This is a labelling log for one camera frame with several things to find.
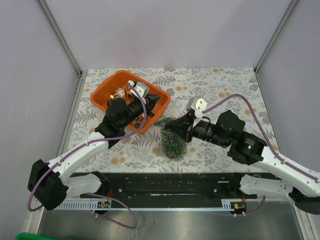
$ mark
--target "orange plastic tray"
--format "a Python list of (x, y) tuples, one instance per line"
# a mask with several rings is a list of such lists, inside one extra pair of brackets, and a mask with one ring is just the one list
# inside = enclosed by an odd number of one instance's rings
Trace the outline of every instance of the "orange plastic tray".
[[(162, 114), (164, 114), (171, 100), (170, 95), (167, 92), (132, 74), (129, 71), (120, 70), (104, 80), (103, 83), (101, 83), (100, 86), (98, 86), (98, 88), (91, 95), (90, 100), (93, 105), (106, 112), (106, 110), (108, 109), (107, 101), (109, 96), (113, 95), (117, 88), (123, 88), (129, 80), (132, 80), (134, 82), (143, 82), (150, 88), (150, 94), (157, 94), (161, 96), (152, 110), (154, 116), (148, 116), (144, 127), (139, 131), (139, 134), (143, 134), (154, 122), (156, 122), (162, 116)], [(136, 128), (131, 123), (128, 127), (131, 130), (136, 130)]]

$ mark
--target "miniature christmas tree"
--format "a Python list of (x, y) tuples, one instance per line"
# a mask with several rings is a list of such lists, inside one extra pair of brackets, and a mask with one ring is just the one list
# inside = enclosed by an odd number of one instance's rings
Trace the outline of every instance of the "miniature christmas tree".
[(163, 117), (154, 125), (161, 128), (161, 147), (169, 159), (177, 159), (183, 156), (187, 150), (187, 143), (177, 134), (164, 129), (166, 123), (173, 121), (173, 117)]

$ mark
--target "table surface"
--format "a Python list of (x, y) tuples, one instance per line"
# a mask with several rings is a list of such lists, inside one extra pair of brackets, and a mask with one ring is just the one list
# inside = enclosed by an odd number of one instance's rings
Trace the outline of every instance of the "table surface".
[[(88, 70), (77, 109), (68, 149), (76, 146), (92, 133), (105, 113), (90, 102), (96, 88), (117, 68)], [(208, 107), (230, 94), (244, 95), (251, 103), (271, 143), (278, 149), (266, 106), (252, 67), (187, 67), (187, 68), (126, 68), (125, 70), (158, 86), (171, 96), (163, 117), (180, 117), (186, 113), (190, 98), (199, 96)], [(215, 123), (218, 116), (232, 110), (246, 122), (245, 130), (264, 138), (246, 103), (236, 97), (206, 114)], [(237, 163), (224, 149), (194, 138), (187, 152), (178, 159), (169, 159), (161, 151), (160, 129), (151, 126), (143, 135), (123, 139), (108, 151), (98, 154), (77, 172), (262, 172), (260, 168)]]

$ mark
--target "gray wall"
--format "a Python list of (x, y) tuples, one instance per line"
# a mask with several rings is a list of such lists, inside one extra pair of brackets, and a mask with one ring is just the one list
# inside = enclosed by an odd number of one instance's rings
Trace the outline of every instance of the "gray wall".
[(290, 0), (47, 0), (83, 69), (255, 66)]
[(27, 212), (32, 164), (53, 157), (77, 76), (35, 0), (0, 1), (0, 238)]
[[(320, 171), (320, 1), (302, 0), (259, 78), (283, 153)], [(320, 216), (312, 216), (320, 233)]]

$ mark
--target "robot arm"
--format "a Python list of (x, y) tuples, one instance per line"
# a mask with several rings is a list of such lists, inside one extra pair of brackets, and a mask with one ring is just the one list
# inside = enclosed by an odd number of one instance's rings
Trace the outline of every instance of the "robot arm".
[[(113, 100), (102, 122), (82, 143), (47, 163), (40, 159), (32, 165), (28, 189), (34, 192), (47, 210), (56, 208), (65, 198), (108, 189), (105, 186), (108, 180), (97, 171), (77, 177), (71, 175), (92, 157), (107, 151), (123, 138), (124, 128), (144, 112), (142, 103), (147, 116), (153, 115), (152, 110), (160, 96), (149, 94), (149, 87), (142, 82), (129, 81), (128, 84), (135, 89), (131, 90), (135, 97), (130, 104), (127, 105), (123, 99)], [(43, 180), (35, 187), (40, 178)]]
[(198, 138), (223, 148), (229, 148), (227, 155), (234, 161), (253, 165), (266, 170), (281, 180), (255, 178), (243, 175), (238, 189), (245, 194), (286, 198), (299, 209), (320, 214), (320, 174), (312, 171), (277, 152), (274, 155), (267, 143), (246, 131), (245, 122), (230, 110), (222, 113), (216, 124), (203, 116), (207, 103), (198, 97), (189, 100), (188, 113), (165, 125), (185, 141)]

